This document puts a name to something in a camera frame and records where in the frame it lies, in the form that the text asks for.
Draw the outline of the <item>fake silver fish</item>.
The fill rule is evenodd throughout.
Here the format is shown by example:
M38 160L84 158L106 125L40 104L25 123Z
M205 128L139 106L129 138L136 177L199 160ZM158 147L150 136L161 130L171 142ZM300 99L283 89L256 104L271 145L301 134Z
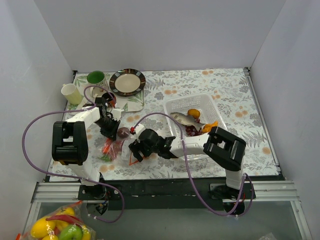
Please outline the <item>fake silver fish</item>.
M176 120L178 123L181 125L185 125L188 120L193 120L194 118L190 115L185 115L180 112L172 112L169 114L174 120Z

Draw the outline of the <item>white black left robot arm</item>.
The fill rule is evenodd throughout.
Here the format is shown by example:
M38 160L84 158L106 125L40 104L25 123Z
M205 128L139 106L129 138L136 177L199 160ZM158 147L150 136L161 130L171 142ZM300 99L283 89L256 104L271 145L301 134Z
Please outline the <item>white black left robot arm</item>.
M108 110L115 105L114 100L97 97L94 103L96 107L89 109L93 105L87 104L84 111L67 121L57 121L53 124L52 158L67 166L79 177L86 194L95 200L101 200L107 197L108 190L101 184L104 180L102 174L88 160L87 129L95 124L100 127L103 136L115 141L120 121Z

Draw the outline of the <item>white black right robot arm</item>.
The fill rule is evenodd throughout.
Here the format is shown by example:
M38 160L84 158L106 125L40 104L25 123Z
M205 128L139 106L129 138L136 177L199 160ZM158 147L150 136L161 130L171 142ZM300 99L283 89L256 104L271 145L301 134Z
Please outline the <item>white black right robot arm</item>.
M237 199L245 192L242 184L242 161L247 143L221 127L185 139L176 136L163 138L154 130L139 124L130 129L135 141L129 144L133 156L141 162L151 154L164 159L177 159L190 155L205 155L225 169L226 186L216 192L217 197Z

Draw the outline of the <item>fake red grapes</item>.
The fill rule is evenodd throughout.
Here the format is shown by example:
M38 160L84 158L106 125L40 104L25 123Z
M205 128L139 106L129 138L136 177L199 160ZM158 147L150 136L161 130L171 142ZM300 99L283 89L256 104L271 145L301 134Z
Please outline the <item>fake red grapes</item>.
M185 123L185 131L186 134L190 137L199 136L202 134L202 126L201 120L198 119L189 119Z

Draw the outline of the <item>fake orange segments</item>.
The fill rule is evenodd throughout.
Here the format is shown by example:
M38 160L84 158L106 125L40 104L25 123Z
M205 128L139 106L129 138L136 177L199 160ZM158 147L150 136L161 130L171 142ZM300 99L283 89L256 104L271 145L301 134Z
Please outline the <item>fake orange segments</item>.
M204 125L203 129L201 130L202 133L209 133L213 127L218 126L218 121L215 121L214 123L207 123Z

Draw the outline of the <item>fake brown kiwi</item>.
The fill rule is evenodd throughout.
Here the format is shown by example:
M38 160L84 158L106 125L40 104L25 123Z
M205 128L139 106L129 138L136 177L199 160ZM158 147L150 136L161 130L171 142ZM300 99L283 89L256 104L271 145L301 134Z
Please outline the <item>fake brown kiwi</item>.
M187 111L187 115L188 115L188 116L192 116L194 119L199 119L201 113L200 113L199 110L193 108L193 109L189 109L189 110Z

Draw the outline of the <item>fake orange carrot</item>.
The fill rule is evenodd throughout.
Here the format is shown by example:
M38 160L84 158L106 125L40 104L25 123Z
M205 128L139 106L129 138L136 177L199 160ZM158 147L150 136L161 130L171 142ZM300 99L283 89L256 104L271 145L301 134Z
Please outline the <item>fake orange carrot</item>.
M99 159L104 162L112 162L117 158L118 153L119 153L118 143L116 141L113 141L107 138L102 148L102 156L99 157Z

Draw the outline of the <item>clear zip top bag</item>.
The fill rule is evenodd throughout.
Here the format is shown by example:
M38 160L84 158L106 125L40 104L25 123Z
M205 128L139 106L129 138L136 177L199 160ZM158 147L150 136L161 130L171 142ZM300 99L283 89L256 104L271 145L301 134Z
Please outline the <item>clear zip top bag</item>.
M102 156L99 159L105 162L121 159L128 162L129 166L138 163L139 161L133 156L133 152L129 148L129 145L135 140L132 137L119 138L118 140L107 138L102 148Z

